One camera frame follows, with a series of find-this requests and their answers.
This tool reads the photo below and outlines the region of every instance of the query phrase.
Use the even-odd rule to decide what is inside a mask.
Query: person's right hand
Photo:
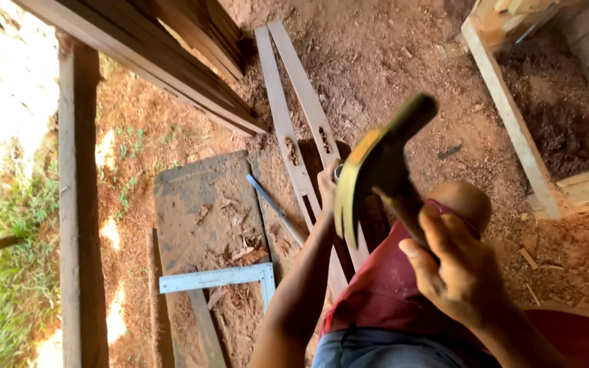
[[[518,313],[504,289],[494,250],[474,239],[461,219],[440,215],[426,204],[420,225],[440,264],[413,239],[402,240],[399,247],[415,270],[418,289],[439,310],[472,330]]]

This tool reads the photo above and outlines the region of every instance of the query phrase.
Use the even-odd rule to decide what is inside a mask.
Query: claw hammer
[[[418,222],[423,202],[410,181],[404,146],[437,113],[433,97],[412,96],[387,126],[367,132],[345,161],[337,179],[334,220],[336,233],[350,247],[358,249],[359,210],[365,197],[375,193],[395,212],[410,236],[433,255]]]

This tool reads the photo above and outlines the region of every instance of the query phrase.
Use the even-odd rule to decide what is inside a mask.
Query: grass
[[[10,160],[0,176],[0,234],[22,241],[0,251],[0,367],[23,365],[32,337],[43,335],[60,310],[58,288],[58,165],[22,179]]]

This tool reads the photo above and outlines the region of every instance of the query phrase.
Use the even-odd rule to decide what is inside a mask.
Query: red dirt ground
[[[506,285],[514,300],[531,306],[526,284],[541,302],[589,306],[589,213],[561,221],[535,221],[526,215],[526,178],[506,130],[479,71],[454,41],[470,4],[421,0],[378,3],[360,1],[248,1],[222,3],[240,26],[251,30],[274,18],[283,19],[295,49],[320,96],[333,134],[353,146],[370,127],[383,124],[406,97],[426,91],[437,97],[438,117],[406,147],[412,177],[422,193],[438,183],[463,179],[487,192],[494,214],[485,239],[499,255]],[[201,158],[272,147],[273,134],[244,139],[202,119],[143,79],[111,63],[102,63],[99,87],[97,142],[109,130],[133,128],[128,153],[117,173],[104,168],[99,185],[102,227],[118,211],[122,183],[137,180],[127,196],[128,212],[116,221],[119,251],[102,237],[107,304],[120,285],[126,332],[110,344],[113,367],[150,365],[149,304],[145,229],[155,227],[152,180],[156,173]],[[247,76],[232,85],[272,125],[257,57],[250,59]],[[299,139],[311,138],[292,88],[286,84],[293,124]],[[142,147],[130,153],[142,128]],[[119,156],[116,135],[113,156]],[[444,159],[450,146],[461,149]],[[563,269],[531,270],[519,254],[525,247],[538,264]],[[246,347],[253,343],[249,340]]]

